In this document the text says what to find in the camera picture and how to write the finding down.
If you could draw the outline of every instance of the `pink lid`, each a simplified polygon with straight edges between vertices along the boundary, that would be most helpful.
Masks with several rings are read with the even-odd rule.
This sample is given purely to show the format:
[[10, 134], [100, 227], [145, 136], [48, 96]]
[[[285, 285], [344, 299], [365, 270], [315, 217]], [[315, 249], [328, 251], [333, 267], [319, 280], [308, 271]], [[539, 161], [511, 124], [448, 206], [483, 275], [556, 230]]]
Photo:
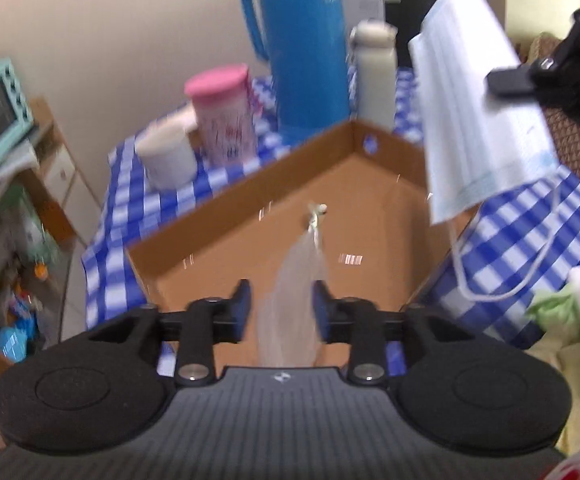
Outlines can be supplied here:
[[219, 66], [192, 76], [186, 81], [184, 92], [192, 100], [215, 101], [241, 91], [247, 81], [246, 64]]

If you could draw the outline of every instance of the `gray ribbed panel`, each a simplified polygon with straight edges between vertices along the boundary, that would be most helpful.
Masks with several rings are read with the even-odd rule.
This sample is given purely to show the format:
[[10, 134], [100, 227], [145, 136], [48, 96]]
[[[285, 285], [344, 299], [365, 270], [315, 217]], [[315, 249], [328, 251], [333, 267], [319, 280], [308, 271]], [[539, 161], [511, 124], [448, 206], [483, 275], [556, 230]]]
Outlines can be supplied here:
[[448, 451], [411, 430], [385, 392], [336, 370], [232, 368], [218, 384], [181, 390], [142, 436], [113, 449], [52, 457], [10, 446], [0, 479], [536, 480], [553, 450], [514, 458]]

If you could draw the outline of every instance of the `blue surgical mask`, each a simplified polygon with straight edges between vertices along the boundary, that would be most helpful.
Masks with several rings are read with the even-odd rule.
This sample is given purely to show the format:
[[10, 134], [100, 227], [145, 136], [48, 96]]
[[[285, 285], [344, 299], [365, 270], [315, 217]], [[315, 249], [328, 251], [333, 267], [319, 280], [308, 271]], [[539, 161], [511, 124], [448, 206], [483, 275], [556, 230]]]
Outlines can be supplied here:
[[[519, 59], [485, 0], [438, 0], [410, 52], [419, 79], [433, 224], [502, 192], [554, 178], [559, 162], [538, 104], [511, 104], [488, 94], [487, 74], [517, 66]], [[553, 212], [558, 204], [555, 189]], [[528, 283], [554, 229], [524, 282], [499, 296], [468, 290], [452, 229], [451, 236], [459, 290], [473, 301], [499, 301]]]

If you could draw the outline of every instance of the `cardboard box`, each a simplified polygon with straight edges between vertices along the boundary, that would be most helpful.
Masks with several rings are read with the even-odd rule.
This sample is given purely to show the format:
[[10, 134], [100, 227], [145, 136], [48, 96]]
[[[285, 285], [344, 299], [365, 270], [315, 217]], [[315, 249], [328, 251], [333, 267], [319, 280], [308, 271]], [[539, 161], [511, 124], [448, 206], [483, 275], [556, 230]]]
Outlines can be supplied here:
[[[446, 227], [430, 227], [423, 151], [358, 121], [333, 127], [128, 248], [146, 296], [164, 312], [227, 297], [239, 279], [250, 280], [244, 341], [215, 346], [218, 372], [257, 365], [257, 307], [307, 228], [310, 203], [328, 206], [321, 237], [337, 297], [400, 310], [448, 254]], [[470, 218], [458, 217], [455, 228]], [[347, 346], [324, 346], [318, 364], [347, 357]]]

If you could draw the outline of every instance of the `pitcher handle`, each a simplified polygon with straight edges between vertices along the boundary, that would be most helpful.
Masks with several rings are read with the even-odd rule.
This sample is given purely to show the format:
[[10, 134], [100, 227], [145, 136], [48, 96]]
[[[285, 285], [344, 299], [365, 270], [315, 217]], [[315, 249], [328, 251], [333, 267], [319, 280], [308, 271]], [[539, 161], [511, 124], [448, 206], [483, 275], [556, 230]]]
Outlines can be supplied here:
[[266, 47], [263, 45], [263, 39], [261, 37], [261, 31], [259, 30], [259, 23], [257, 23], [257, 15], [254, 11], [252, 0], [241, 0], [241, 7], [243, 9], [243, 15], [246, 18], [246, 25], [248, 26], [248, 33], [255, 54], [259, 59], [269, 61], [270, 58], [266, 52]]

